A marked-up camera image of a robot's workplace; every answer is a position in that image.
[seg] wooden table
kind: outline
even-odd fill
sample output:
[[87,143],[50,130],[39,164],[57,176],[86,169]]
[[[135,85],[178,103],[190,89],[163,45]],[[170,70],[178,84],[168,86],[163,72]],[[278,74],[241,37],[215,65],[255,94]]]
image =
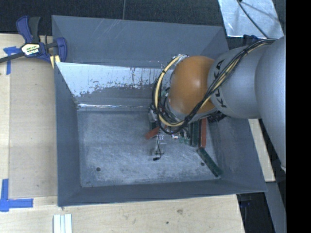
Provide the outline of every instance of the wooden table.
[[[4,47],[21,46],[23,38],[17,34],[0,34],[0,57],[6,56],[2,51]],[[218,233],[243,233],[244,227],[239,210],[237,197],[235,195],[217,196],[207,198],[183,199],[183,200],[165,200],[165,201],[151,201],[151,202],[132,202],[132,203],[116,203],[116,204],[101,204],[101,205],[86,205],[86,206],[72,206],[60,208],[57,206],[57,196],[55,187],[56,177],[56,160],[53,149],[47,148],[47,145],[35,140],[33,143],[29,139],[26,131],[29,130],[29,125],[34,122],[31,127],[32,135],[50,135],[49,132],[55,130],[53,113],[49,112],[42,122],[42,124],[50,123],[50,127],[43,127],[38,123],[36,117],[29,120],[27,115],[31,108],[32,112],[46,113],[46,103],[41,101],[42,108],[40,110],[40,102],[38,104],[28,105],[25,107],[24,103],[20,100],[13,104],[10,99],[18,96],[18,91],[15,85],[16,81],[10,86],[12,75],[17,75],[18,70],[24,72],[22,77],[24,79],[30,73],[29,79],[33,75],[41,75],[44,77],[46,73],[32,72],[38,66],[42,68],[52,68],[48,63],[39,60],[26,59],[24,57],[12,61],[12,74],[6,75],[6,63],[0,64],[0,179],[12,177],[16,180],[12,183],[9,189],[14,190],[13,197],[21,197],[25,192],[32,192],[37,194],[34,196],[34,207],[24,209],[10,209],[8,213],[0,212],[0,232],[32,232],[32,233],[45,233],[52,232],[52,218],[55,214],[72,214],[72,226],[74,233],[90,233],[90,232],[218,232]],[[28,94],[33,93],[31,96],[41,96],[38,91],[41,89],[32,88],[34,85],[44,84],[51,85],[51,80],[42,82],[42,80],[35,82],[35,79],[29,83]],[[250,121],[252,133],[255,138],[255,144],[259,152],[260,163],[264,172],[266,181],[274,181],[274,175],[271,168],[271,163],[268,158],[265,144],[263,141],[262,133],[258,121]],[[21,128],[20,137],[15,139],[13,136],[10,138],[10,132],[17,133],[14,130]],[[49,136],[48,146],[55,144],[51,142]],[[16,146],[21,145],[22,150],[16,152]],[[38,170],[47,166],[46,172],[39,172]],[[31,183],[36,179],[37,183],[42,185],[39,188],[33,187],[28,182],[23,181],[29,179]]]

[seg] blue clamp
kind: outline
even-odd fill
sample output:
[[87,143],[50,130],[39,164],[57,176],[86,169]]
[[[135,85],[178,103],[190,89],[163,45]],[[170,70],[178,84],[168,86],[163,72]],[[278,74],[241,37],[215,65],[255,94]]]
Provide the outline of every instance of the blue clamp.
[[[11,54],[15,54],[15,53],[20,53],[21,50],[17,47],[8,47],[8,48],[4,48],[3,51],[10,56]],[[11,61],[8,60],[7,65],[6,65],[6,75],[9,75],[11,73]]]
[[34,199],[9,200],[9,179],[2,180],[0,212],[8,212],[11,208],[31,208]]
[[[40,17],[29,17],[23,16],[16,21],[16,27],[18,33],[24,38],[25,44],[20,48],[22,48],[30,43],[39,44],[39,49],[36,54],[25,54],[24,56],[27,58],[38,58],[44,60],[48,63],[51,63],[51,55],[47,52],[47,48],[44,43],[40,42],[40,38],[38,36],[38,25],[40,22]],[[63,37],[57,38],[57,47],[58,47],[58,55],[62,62],[66,60],[67,57],[67,45],[66,41]]]

